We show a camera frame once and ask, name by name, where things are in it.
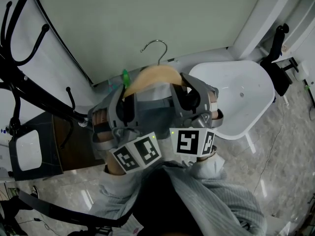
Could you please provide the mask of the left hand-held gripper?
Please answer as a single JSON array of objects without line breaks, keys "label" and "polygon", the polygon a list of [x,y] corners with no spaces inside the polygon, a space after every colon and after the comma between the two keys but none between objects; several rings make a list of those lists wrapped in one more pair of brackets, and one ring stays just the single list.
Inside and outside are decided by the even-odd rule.
[{"label": "left hand-held gripper", "polygon": [[[110,174],[130,174],[144,170],[161,158],[157,135],[145,127],[147,122],[138,110],[137,94],[133,101],[122,101],[123,84],[111,91],[109,101],[103,101],[88,112],[92,121],[94,149],[106,156]],[[107,123],[94,125],[94,112],[106,109]],[[97,133],[111,131],[113,139],[100,142]]]}]

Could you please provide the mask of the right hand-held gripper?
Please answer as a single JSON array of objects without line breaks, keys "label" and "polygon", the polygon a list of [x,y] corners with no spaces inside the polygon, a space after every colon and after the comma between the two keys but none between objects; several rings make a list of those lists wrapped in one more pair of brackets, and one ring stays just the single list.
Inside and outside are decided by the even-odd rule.
[{"label": "right hand-held gripper", "polygon": [[186,73],[180,74],[185,86],[170,85],[175,109],[174,127],[170,129],[174,152],[205,157],[212,152],[214,128],[223,119],[212,119],[214,93],[219,90]]}]

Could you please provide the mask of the person's left hand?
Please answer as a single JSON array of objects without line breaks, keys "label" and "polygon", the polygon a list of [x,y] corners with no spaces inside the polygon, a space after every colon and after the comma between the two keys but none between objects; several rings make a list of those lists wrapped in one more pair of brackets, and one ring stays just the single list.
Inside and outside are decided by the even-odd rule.
[{"label": "person's left hand", "polygon": [[[93,114],[93,124],[99,125],[107,123],[107,110],[106,109],[100,109]],[[113,139],[111,131],[104,131],[97,133],[98,139],[100,142],[107,142],[111,139]]]}]

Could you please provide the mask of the person's right hand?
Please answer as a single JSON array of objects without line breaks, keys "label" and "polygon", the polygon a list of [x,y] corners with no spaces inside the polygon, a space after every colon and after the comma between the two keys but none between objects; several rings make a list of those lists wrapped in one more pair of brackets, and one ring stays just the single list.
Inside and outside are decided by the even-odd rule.
[{"label": "person's right hand", "polygon": [[223,119],[223,113],[218,108],[216,94],[213,91],[208,92],[210,102],[210,112],[212,113],[212,119]]}]

